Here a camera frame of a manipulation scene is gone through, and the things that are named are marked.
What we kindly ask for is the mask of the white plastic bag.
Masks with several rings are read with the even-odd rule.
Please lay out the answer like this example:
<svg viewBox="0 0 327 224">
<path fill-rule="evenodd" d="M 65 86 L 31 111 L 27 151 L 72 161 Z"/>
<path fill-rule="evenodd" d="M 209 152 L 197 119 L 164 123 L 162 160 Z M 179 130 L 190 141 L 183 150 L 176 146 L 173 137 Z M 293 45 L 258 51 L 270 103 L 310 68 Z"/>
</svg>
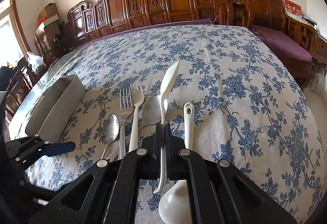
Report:
<svg viewBox="0 0 327 224">
<path fill-rule="evenodd" d="M 32 68 L 32 71 L 35 74 L 39 74 L 43 69 L 46 69 L 46 64 L 43 61 L 43 58 L 39 55 L 35 55 L 32 52 L 27 52 L 28 55 L 28 63 Z"/>
</svg>

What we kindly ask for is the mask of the small metal spoon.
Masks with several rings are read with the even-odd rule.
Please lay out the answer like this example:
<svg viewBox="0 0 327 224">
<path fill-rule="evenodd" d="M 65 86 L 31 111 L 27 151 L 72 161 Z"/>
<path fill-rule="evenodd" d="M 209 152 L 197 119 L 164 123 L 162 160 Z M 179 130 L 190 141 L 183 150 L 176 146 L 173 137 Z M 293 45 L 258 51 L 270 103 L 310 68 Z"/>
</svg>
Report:
<svg viewBox="0 0 327 224">
<path fill-rule="evenodd" d="M 115 114 L 110 115 L 106 127 L 106 138 L 107 138 L 107 146 L 105 147 L 103 154 L 101 156 L 101 159 L 105 158 L 105 154 L 107 152 L 107 149 L 109 148 L 109 145 L 111 145 L 112 142 L 114 142 L 119 134 L 119 121 L 118 117 Z"/>
</svg>

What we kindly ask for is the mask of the white plastic fork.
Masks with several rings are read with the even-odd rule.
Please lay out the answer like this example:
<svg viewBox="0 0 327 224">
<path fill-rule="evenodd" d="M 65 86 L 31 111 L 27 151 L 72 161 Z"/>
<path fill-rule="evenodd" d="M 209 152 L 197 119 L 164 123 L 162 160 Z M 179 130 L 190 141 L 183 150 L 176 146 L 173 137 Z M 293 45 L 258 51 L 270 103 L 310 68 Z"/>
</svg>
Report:
<svg viewBox="0 0 327 224">
<path fill-rule="evenodd" d="M 135 81 L 131 85 L 132 89 L 132 102 L 134 104 L 134 115 L 133 115 L 133 123 L 132 123 L 132 130 L 131 130 L 131 136 L 130 136 L 130 145 L 129 145 L 129 152 L 134 151 L 138 148 L 138 111 L 139 107 L 144 102 L 144 94 L 143 94 L 143 88 L 141 86 L 141 83 L 139 81 Z"/>
</svg>

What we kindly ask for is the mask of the wooden chair at left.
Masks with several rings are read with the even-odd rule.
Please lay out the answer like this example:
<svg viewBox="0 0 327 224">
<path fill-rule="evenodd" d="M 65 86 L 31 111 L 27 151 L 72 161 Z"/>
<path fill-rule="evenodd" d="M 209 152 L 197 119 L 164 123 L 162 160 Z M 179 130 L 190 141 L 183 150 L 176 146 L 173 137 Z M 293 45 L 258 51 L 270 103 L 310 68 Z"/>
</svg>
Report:
<svg viewBox="0 0 327 224">
<path fill-rule="evenodd" d="M 17 69 L 18 71 L 15 73 L 14 77 L 11 78 L 6 90 L 6 111 L 11 117 L 15 115 L 33 86 L 47 72 L 47 67 L 44 66 L 39 73 L 34 73 L 32 71 L 32 66 L 25 57 L 22 57 L 18 61 Z"/>
</svg>

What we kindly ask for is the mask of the grey metal tray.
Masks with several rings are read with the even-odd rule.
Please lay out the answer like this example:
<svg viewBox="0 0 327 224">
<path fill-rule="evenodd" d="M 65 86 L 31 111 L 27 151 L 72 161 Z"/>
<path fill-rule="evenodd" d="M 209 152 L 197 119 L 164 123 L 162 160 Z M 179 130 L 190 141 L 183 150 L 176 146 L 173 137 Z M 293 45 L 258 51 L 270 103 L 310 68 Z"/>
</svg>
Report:
<svg viewBox="0 0 327 224">
<path fill-rule="evenodd" d="M 85 92 L 76 74 L 58 79 L 37 102 L 25 128 L 26 135 L 57 143 Z"/>
</svg>

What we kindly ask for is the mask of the white plastic spoon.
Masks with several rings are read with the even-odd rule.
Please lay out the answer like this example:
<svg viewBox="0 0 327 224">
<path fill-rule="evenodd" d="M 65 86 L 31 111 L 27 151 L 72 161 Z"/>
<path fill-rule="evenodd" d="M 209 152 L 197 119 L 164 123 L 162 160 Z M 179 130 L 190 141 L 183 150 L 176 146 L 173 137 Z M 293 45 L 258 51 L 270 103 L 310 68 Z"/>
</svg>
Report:
<svg viewBox="0 0 327 224">
<path fill-rule="evenodd" d="M 166 71 L 160 86 L 160 113 L 161 113 L 161 139 L 160 139 L 160 179 L 157 189 L 153 194 L 160 195 L 166 181 L 166 146 L 165 146 L 165 110 L 164 101 L 170 94 L 177 77 L 180 61 L 172 64 Z"/>
</svg>

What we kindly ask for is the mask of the red calendar card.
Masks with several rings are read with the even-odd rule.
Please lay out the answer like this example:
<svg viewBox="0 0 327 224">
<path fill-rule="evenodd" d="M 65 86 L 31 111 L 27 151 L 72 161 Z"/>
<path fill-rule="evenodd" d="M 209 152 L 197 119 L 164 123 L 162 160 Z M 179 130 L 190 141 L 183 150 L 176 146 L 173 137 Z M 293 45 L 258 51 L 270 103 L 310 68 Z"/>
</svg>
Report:
<svg viewBox="0 0 327 224">
<path fill-rule="evenodd" d="M 290 1 L 290 0 L 284 0 L 284 6 L 285 6 L 285 12 L 290 17 L 297 19 L 301 21 L 302 19 L 302 10 L 301 6 Z"/>
</svg>

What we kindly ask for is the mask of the long carved wooden sofa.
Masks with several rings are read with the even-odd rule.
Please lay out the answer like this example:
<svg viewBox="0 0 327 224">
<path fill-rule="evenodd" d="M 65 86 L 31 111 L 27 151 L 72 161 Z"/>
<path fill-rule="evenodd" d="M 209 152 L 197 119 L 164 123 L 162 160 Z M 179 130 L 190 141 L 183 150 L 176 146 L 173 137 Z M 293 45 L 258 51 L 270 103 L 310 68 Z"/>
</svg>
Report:
<svg viewBox="0 0 327 224">
<path fill-rule="evenodd" d="M 132 29 L 211 19 L 233 24 L 234 9 L 226 0 L 96 0 L 81 1 L 67 14 L 66 40 L 72 46 Z"/>
</svg>

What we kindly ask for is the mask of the stacked cardboard boxes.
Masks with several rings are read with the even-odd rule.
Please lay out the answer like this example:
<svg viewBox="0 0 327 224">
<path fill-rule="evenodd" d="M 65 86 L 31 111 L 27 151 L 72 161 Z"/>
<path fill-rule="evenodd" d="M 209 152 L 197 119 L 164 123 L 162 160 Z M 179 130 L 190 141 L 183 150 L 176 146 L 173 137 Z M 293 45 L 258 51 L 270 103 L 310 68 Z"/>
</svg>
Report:
<svg viewBox="0 0 327 224">
<path fill-rule="evenodd" d="M 38 16 L 35 36 L 44 48 L 55 48 L 62 38 L 59 29 L 59 12 L 55 3 L 46 5 Z"/>
</svg>

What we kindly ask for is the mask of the metal fork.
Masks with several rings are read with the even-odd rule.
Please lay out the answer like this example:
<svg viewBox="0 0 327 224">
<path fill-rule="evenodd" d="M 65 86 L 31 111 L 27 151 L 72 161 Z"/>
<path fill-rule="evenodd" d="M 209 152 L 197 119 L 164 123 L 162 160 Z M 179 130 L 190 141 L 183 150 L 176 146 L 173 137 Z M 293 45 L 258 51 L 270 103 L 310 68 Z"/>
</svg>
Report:
<svg viewBox="0 0 327 224">
<path fill-rule="evenodd" d="M 131 90 L 129 87 L 120 89 L 119 97 L 120 105 L 120 139 L 119 139 L 119 159 L 123 159 L 126 155 L 126 142 L 125 142 L 125 123 L 127 118 L 132 114 L 134 105 L 132 104 Z"/>
</svg>

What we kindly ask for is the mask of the large metal spoon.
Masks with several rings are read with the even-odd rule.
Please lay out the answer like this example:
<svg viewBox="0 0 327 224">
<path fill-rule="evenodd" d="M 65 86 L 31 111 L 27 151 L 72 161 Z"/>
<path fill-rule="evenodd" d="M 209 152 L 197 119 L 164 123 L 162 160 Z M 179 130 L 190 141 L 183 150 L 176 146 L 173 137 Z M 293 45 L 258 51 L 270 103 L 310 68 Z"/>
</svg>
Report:
<svg viewBox="0 0 327 224">
<path fill-rule="evenodd" d="M 142 108 L 142 122 L 139 125 L 139 130 L 161 122 L 160 102 L 160 95 L 153 96 L 145 102 Z"/>
</svg>

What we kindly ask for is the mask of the blue floral tablecloth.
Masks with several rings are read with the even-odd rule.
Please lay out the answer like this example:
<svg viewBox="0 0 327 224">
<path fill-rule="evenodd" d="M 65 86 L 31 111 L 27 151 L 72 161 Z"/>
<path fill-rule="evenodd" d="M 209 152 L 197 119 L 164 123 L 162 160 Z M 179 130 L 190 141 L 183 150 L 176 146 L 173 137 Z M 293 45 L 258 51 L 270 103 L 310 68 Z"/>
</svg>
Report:
<svg viewBox="0 0 327 224">
<path fill-rule="evenodd" d="M 106 123 L 119 114 L 120 89 L 138 81 L 145 98 L 158 95 L 176 62 L 166 113 L 172 134 L 184 137 L 183 107 L 191 102 L 193 149 L 214 162 L 228 159 L 305 223 L 326 192 L 323 140 L 289 71 L 243 27 L 152 28 L 86 45 L 55 74 L 77 75 L 86 88 L 61 136 L 76 149 L 42 157 L 27 170 L 30 181 L 56 190 L 90 168 L 106 152 Z"/>
</svg>

